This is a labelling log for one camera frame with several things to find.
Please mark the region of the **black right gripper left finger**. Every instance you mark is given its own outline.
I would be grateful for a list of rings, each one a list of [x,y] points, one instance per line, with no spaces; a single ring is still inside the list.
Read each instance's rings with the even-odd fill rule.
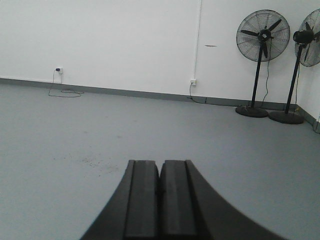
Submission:
[[[159,172],[152,160],[130,160],[111,198],[83,240],[155,240]]]

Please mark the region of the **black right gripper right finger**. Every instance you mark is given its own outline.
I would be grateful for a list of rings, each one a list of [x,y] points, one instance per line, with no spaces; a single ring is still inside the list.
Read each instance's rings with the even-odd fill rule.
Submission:
[[[167,160],[160,174],[160,239],[280,240],[224,199],[191,160]]]

